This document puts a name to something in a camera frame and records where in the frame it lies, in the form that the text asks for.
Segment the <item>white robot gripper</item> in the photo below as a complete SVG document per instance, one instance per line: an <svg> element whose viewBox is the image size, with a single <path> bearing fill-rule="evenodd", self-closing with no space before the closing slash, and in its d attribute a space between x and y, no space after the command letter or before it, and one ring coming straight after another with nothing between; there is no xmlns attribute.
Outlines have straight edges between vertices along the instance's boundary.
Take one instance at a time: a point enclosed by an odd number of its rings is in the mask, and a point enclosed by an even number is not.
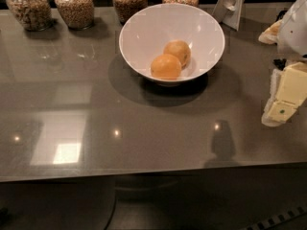
<svg viewBox="0 0 307 230"><path fill-rule="evenodd" d="M307 0L296 0L282 20L277 20L262 32L258 40L277 43L277 51L286 58L307 60ZM292 62L283 70L274 69L262 124L279 127L297 112L307 99L307 64Z"/></svg>

